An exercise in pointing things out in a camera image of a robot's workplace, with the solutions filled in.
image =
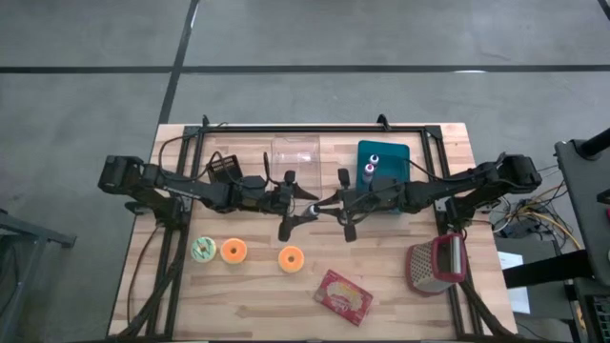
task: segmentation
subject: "black basket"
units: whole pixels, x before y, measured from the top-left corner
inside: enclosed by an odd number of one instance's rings
[[[231,183],[232,180],[239,180],[243,177],[237,156],[231,155],[212,161],[208,164],[208,175],[212,182]]]

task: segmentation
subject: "concrete floor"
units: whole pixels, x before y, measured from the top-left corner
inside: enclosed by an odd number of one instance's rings
[[[189,3],[0,0],[0,67],[169,66]],[[206,0],[193,24],[186,65],[610,63],[595,0]],[[49,248],[27,341],[105,335],[133,218],[96,182],[106,154],[150,153],[168,80],[0,74],[0,208],[78,235]],[[478,162],[520,152],[542,168],[555,142],[610,126],[608,84],[605,72],[182,75],[170,122],[465,122]],[[558,210],[575,226],[567,199]]]

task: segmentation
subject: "clear plastic container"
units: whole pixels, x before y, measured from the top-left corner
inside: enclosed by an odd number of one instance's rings
[[[320,137],[313,134],[277,135],[271,143],[271,175],[275,181],[283,181],[286,171],[296,172],[296,183],[303,190],[322,197],[322,173],[320,166]],[[305,211],[312,200],[295,200],[295,214]]]

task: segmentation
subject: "orange donut toy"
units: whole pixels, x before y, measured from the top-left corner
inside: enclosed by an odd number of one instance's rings
[[[246,243],[241,239],[230,238],[222,243],[220,248],[220,256],[225,262],[230,264],[241,263],[248,253],[248,247]]]
[[[284,272],[298,272],[303,268],[305,263],[305,256],[301,249],[293,246],[288,246],[279,252],[277,257],[279,267]]]

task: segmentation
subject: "wooden table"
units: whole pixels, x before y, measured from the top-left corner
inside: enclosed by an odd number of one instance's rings
[[[439,124],[451,173],[475,166],[464,124]],[[183,132],[184,125],[159,127],[152,151],[156,163],[161,144]],[[410,147],[412,159],[424,165],[421,139],[415,133],[317,133],[320,140],[323,196],[338,187],[336,170],[347,168],[356,180],[356,147],[361,139],[396,142]],[[207,134],[201,159],[206,163],[214,151],[236,154],[244,174],[264,174],[262,153],[271,152],[271,133]],[[179,141],[164,151],[164,167],[176,166]],[[437,163],[436,147],[432,148]],[[296,179],[306,177],[298,174]],[[411,179],[427,181],[411,168]],[[196,203],[189,237],[213,238],[218,246],[230,237],[248,244],[248,256],[240,265],[228,265],[220,256],[207,264],[194,262],[188,254],[180,290],[174,339],[423,339],[451,338],[454,327],[447,295],[423,298],[406,288],[404,269],[407,247],[437,236],[432,209],[418,214],[372,215],[357,225],[358,239],[346,243],[342,228],[332,217],[299,226],[288,243],[277,240],[279,217],[260,213],[218,214]],[[126,298],[137,256],[154,229],[151,216],[137,218],[117,295],[109,333],[127,325]],[[162,233],[149,246],[133,288],[132,315],[153,289]],[[305,253],[305,266],[286,274],[277,255],[286,245]],[[517,331],[508,293],[500,270],[494,237],[488,225],[468,228],[466,241],[475,286],[490,310],[504,326]],[[312,296],[327,270],[346,276],[369,291],[374,304],[360,327],[356,327],[314,302]],[[462,317],[471,331],[465,297],[460,294]],[[161,305],[159,327],[165,321]]]

